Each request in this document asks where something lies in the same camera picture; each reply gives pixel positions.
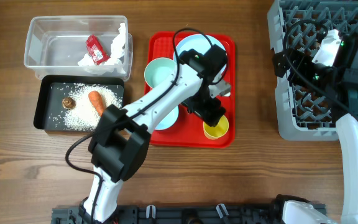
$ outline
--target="gray basket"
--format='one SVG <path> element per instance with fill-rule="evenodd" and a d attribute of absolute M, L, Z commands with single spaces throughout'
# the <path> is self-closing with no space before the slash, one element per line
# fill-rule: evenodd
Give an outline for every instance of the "gray basket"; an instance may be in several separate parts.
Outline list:
<path fill-rule="evenodd" d="M 358 1 L 279 1 L 275 0 L 268 14 L 270 48 L 275 53 L 283 50 L 284 31 L 302 19 L 322 22 L 329 29 L 337 29 L 342 34 L 358 35 Z M 313 24 L 299 26 L 288 36 L 291 48 L 310 56 L 317 52 L 315 46 L 316 27 Z M 305 97 L 304 103 L 313 111 L 300 106 L 300 99 L 307 90 L 300 86 L 290 86 L 289 72 L 277 78 L 275 89 L 278 129 L 282 138 L 298 141 L 337 140 L 335 124 L 331 112 L 324 103 L 324 97 Z"/>

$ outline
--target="baking tray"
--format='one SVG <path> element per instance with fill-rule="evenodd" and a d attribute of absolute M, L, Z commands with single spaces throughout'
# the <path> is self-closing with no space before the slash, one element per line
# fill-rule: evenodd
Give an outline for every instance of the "baking tray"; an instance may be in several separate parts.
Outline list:
<path fill-rule="evenodd" d="M 194 33 L 179 33 L 175 43 L 179 43 L 185 37 Z M 173 47 L 172 37 L 174 32 L 158 32 L 152 36 L 149 44 L 148 63 L 153 59 L 166 57 L 172 58 Z M 236 46 L 233 40 L 222 34 L 208 34 L 218 39 L 224 46 L 229 59 L 226 76 L 224 80 L 231 84 L 231 95 L 220 97 L 223 107 L 225 107 L 226 117 L 229 120 L 229 131 L 217 140 L 209 140 L 203 131 L 203 121 L 194 114 L 188 114 L 186 108 L 179 105 L 179 117 L 176 123 L 166 130 L 154 131 L 150 143 L 161 146 L 186 146 L 186 147 L 207 147 L 225 148 L 229 146 L 235 137 L 235 112 L 236 112 Z M 145 83 L 144 93 L 148 93 L 150 87 Z"/>
<path fill-rule="evenodd" d="M 99 85 L 108 88 L 124 102 L 124 81 L 113 77 L 86 77 L 68 75 L 47 75 L 42 79 L 37 109 L 34 116 L 34 127 L 46 131 L 77 131 L 64 125 L 62 99 L 74 89 L 75 83 Z"/>

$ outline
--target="red snack packet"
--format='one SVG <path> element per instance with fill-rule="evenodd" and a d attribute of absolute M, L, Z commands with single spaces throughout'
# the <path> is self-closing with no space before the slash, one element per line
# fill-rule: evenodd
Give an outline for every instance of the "red snack packet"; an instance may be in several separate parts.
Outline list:
<path fill-rule="evenodd" d="M 98 38 L 93 34 L 86 40 L 86 48 L 88 49 L 89 56 L 91 56 L 96 65 L 99 65 L 110 58 L 103 50 Z"/>

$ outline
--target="carrot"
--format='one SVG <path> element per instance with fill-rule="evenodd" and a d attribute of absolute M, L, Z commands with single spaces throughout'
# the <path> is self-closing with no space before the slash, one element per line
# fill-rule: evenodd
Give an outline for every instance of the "carrot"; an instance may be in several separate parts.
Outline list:
<path fill-rule="evenodd" d="M 88 97 L 89 97 L 89 100 L 92 103 L 93 107 L 98 112 L 98 114 L 100 116 L 102 116 L 103 111 L 104 111 L 104 103 L 103 103 L 102 96 L 100 95 L 100 93 L 97 91 L 91 91 L 88 94 Z"/>

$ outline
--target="wooden table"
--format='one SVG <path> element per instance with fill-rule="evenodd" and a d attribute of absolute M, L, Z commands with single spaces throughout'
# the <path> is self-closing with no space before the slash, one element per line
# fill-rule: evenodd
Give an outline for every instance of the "wooden table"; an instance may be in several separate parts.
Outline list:
<path fill-rule="evenodd" d="M 64 155 L 80 136 L 33 127 L 40 80 L 23 65 L 35 16 L 125 15 L 134 37 L 129 102 L 143 95 L 150 37 L 194 27 L 227 34 L 237 46 L 236 139 L 226 149 L 150 146 L 124 184 L 120 205 L 216 205 L 269 202 L 277 194 L 319 201 L 339 220 L 343 203 L 338 142 L 285 141 L 278 134 L 267 11 L 261 1 L 0 0 L 0 223 L 50 223 L 52 208 L 76 205 L 93 177 L 69 168 Z M 87 143 L 73 153 L 91 168 Z"/>

